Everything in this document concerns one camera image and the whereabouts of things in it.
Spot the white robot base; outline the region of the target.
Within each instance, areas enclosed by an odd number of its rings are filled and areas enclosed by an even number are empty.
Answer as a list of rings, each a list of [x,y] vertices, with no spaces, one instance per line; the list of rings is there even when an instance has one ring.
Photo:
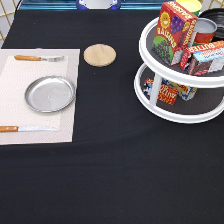
[[[119,9],[121,0],[76,0],[78,9]]]

